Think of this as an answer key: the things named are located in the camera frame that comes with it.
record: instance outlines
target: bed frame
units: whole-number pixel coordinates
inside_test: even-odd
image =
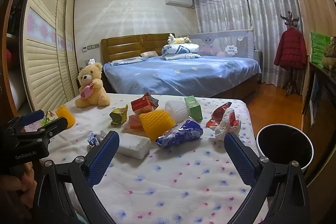
[[[156,51],[161,56],[161,49],[167,44],[168,33],[128,35],[101,40],[104,64],[114,60],[140,56],[142,52]],[[101,79],[107,93],[116,93],[108,81],[104,71]],[[257,88],[259,74],[253,75],[232,89],[221,92],[214,98],[243,99]]]

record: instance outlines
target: trash bin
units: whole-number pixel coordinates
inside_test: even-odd
[[[270,124],[262,128],[256,138],[260,156],[273,163],[289,164],[296,160],[304,172],[314,156],[314,148],[301,130],[286,124]]]

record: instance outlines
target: red jacket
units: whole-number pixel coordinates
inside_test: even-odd
[[[288,28],[280,39],[274,65],[288,69],[305,69],[307,65],[307,52],[305,39],[302,33],[294,27]]]

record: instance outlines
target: curtain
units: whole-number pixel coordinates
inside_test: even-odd
[[[194,0],[199,32],[250,28],[247,0]]]
[[[287,30],[280,14],[288,16],[291,11],[293,17],[300,17],[298,0],[248,0],[251,13],[251,23],[254,29],[255,48],[263,53],[262,82],[282,86],[286,81],[286,71],[274,65],[275,55],[281,35]],[[302,32],[301,22],[297,29]],[[296,71],[299,91],[303,86],[303,71]]]
[[[286,71],[274,65],[281,35],[287,26],[280,14],[300,17],[298,0],[194,0],[199,32],[254,29],[255,49],[263,53],[262,82],[282,86]],[[297,29],[302,32],[301,22]],[[304,71],[294,71],[302,90]]]

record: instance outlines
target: wooden headboard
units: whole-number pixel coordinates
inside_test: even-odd
[[[167,44],[168,36],[168,33],[150,33],[102,39],[101,50],[104,63],[137,57],[140,53],[148,51],[156,51],[161,55],[161,49]]]

